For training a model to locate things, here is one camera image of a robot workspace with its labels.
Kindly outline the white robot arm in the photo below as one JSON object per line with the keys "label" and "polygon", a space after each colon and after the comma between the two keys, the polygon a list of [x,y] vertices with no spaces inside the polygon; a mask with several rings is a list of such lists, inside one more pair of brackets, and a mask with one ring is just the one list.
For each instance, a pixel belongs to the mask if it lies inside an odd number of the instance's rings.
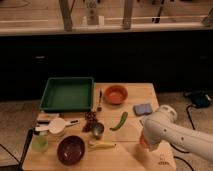
{"label": "white robot arm", "polygon": [[155,149],[164,140],[213,162],[213,135],[175,124],[177,116],[172,107],[161,105],[140,119],[142,137],[148,148]]}

